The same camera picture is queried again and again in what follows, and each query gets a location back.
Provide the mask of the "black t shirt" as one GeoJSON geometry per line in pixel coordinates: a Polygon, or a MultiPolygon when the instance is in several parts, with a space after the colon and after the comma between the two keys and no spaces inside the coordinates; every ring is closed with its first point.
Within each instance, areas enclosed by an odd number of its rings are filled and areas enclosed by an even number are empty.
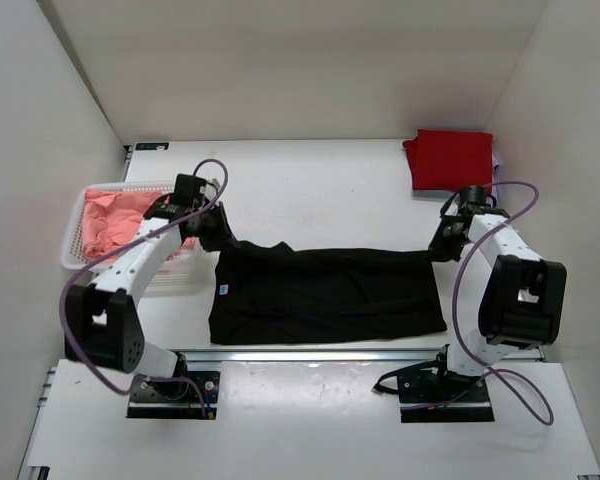
{"type": "Polygon", "coordinates": [[[216,345],[395,340],[446,331],[424,251],[226,246],[208,318],[216,345]]]}

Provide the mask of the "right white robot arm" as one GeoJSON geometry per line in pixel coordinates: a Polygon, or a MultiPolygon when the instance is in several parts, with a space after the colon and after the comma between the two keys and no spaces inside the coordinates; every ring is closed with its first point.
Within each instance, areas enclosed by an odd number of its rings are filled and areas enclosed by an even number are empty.
{"type": "Polygon", "coordinates": [[[452,291],[453,343],[438,355],[428,376],[429,391],[451,400],[464,381],[482,376],[507,355],[553,344],[562,316],[566,267],[544,259],[521,238],[509,215],[485,186],[466,186],[440,210],[440,224],[428,247],[433,262],[458,261],[452,291]],[[470,257],[481,254],[491,267],[477,314],[477,326],[460,332],[457,302],[470,257]]]}

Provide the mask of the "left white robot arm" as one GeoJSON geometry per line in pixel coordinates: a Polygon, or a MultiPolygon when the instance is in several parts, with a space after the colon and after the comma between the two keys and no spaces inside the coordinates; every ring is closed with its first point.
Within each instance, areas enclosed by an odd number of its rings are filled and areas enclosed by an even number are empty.
{"type": "Polygon", "coordinates": [[[132,236],[84,266],[106,269],[88,284],[70,279],[59,301],[68,360],[85,365],[107,388],[122,395],[105,370],[130,374],[168,398],[188,389],[183,355],[146,341],[137,313],[141,297],[168,258],[189,238],[214,251],[234,237],[220,200],[228,182],[180,174],[172,191],[151,197],[132,236]]]}

